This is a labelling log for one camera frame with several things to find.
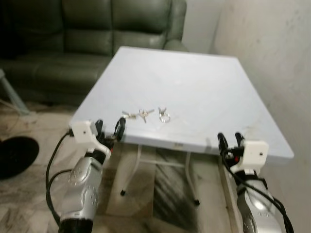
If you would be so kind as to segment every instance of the small metal object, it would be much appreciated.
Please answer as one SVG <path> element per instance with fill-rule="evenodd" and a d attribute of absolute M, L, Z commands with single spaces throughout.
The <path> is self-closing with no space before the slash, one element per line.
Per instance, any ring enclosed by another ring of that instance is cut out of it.
<path fill-rule="evenodd" d="M 159 108 L 159 114 L 160 114 L 160 121 L 163 123 L 168 123 L 171 121 L 171 116 L 170 114 L 166 113 L 166 108 L 164 110 L 161 110 Z"/>
<path fill-rule="evenodd" d="M 144 109 L 140 109 L 139 110 L 139 115 L 141 116 L 141 118 L 144 120 L 145 123 L 147 123 L 146 121 L 146 116 L 148 116 L 150 113 L 152 113 L 154 111 L 154 109 L 149 110 L 149 111 L 145 111 Z"/>
<path fill-rule="evenodd" d="M 128 119 L 128 118 L 130 118 L 130 119 L 137 119 L 137 115 L 138 114 L 127 113 L 125 111 L 122 111 L 122 113 L 124 114 L 124 115 L 122 115 L 122 117 L 124 117 L 125 119 Z"/>

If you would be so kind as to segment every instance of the key ring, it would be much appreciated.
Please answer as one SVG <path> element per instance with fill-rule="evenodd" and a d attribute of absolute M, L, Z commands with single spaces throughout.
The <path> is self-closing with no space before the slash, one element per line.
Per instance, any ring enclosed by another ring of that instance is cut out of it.
<path fill-rule="evenodd" d="M 171 121 L 170 114 L 166 113 L 166 108 L 164 110 L 161 110 L 159 108 L 159 114 L 160 114 L 160 121 L 163 123 L 168 123 Z"/>

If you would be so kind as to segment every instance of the metal key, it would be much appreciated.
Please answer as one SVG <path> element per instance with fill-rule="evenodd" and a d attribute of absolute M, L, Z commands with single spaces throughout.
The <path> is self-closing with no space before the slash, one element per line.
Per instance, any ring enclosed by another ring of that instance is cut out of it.
<path fill-rule="evenodd" d="M 123 115 L 124 118 L 137 119 L 137 115 L 138 115 L 138 114 L 127 113 L 127 112 L 125 112 L 125 111 L 122 111 L 122 113 L 124 114 L 124 115 Z"/>
<path fill-rule="evenodd" d="M 143 109 L 139 110 L 139 115 L 141 116 L 141 118 L 144 120 L 145 123 L 147 123 L 146 121 L 146 116 L 148 116 L 150 113 L 152 113 L 154 111 L 154 109 L 149 110 L 149 111 L 145 111 Z"/>

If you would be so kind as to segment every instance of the tabletop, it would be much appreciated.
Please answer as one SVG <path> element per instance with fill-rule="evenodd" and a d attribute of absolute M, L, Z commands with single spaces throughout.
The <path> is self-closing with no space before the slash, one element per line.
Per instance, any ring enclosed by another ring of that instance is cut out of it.
<path fill-rule="evenodd" d="M 171 121 L 159 119 L 167 108 Z M 217 134 L 230 146 L 235 132 L 269 144 L 268 162 L 294 153 L 235 57 L 121 47 L 82 102 L 69 125 L 104 121 L 106 134 L 122 111 L 152 110 L 127 119 L 123 141 L 173 150 L 219 154 Z"/>

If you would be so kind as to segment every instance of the silver robot arm casing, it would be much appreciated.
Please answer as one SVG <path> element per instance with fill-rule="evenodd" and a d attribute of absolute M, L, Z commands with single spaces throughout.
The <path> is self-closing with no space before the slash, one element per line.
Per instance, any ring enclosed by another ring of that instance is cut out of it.
<path fill-rule="evenodd" d="M 71 171 L 68 189 L 62 201 L 64 219 L 93 220 L 102 181 L 102 165 L 92 157 L 83 157 Z"/>
<path fill-rule="evenodd" d="M 273 198 L 262 181 L 249 180 L 247 183 Z M 275 207 L 261 194 L 246 188 L 238 196 L 237 204 L 243 219 L 244 233 L 282 233 L 275 218 Z"/>

